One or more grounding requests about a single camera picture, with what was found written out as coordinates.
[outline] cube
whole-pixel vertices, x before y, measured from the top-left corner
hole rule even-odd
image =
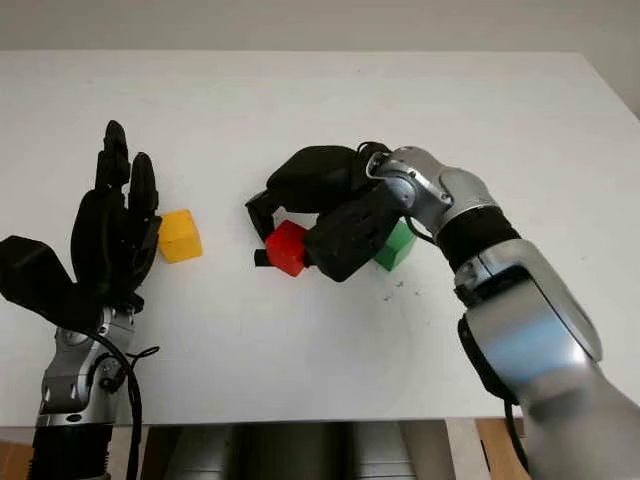
[[[264,242],[271,265],[297,277],[305,267],[302,240],[306,232],[305,228],[289,220],[278,225]]]
[[[189,210],[162,215],[158,246],[168,263],[181,262],[202,255],[200,234]]]
[[[390,272],[409,255],[415,241],[416,237],[411,233],[407,224],[399,221],[374,260]]]

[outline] robotic arm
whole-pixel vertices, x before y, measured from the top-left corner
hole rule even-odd
[[[420,148],[363,146],[307,147],[271,176],[247,204],[267,253],[278,206],[318,212],[301,240],[305,266],[343,281],[375,255],[400,217],[415,218],[455,273],[467,307],[458,333],[483,385],[504,400],[507,414],[522,407],[531,476],[640,479],[640,408],[605,379],[589,317],[485,184]]]
[[[521,405],[532,477],[640,478],[640,409],[606,380],[589,317],[484,183],[415,147],[375,153],[366,168],[455,272],[460,341],[485,388]]]
[[[128,205],[121,188],[129,182]],[[125,379],[132,408],[127,479],[137,478],[142,400],[136,360],[125,357],[135,290],[148,274],[162,219],[151,160],[129,164],[125,133],[109,122],[98,154],[95,186],[80,203],[71,236],[74,283],[51,248],[10,236],[0,242],[0,293],[55,324],[56,353],[42,380],[29,478],[103,479],[119,393]]]

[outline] white wall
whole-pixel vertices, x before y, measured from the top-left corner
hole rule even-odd
[[[0,48],[569,50],[640,112],[639,0],[0,0]]]

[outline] robot forearm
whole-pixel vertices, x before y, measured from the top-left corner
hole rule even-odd
[[[487,390],[521,405],[533,478],[640,478],[640,409],[604,378],[588,316],[484,183],[415,147],[374,154],[367,173],[455,272],[460,340]]]

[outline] red cube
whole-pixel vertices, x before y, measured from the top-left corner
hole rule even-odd
[[[285,220],[265,240],[267,258],[274,267],[292,277],[297,277],[304,268],[304,244],[302,238],[306,228]]]

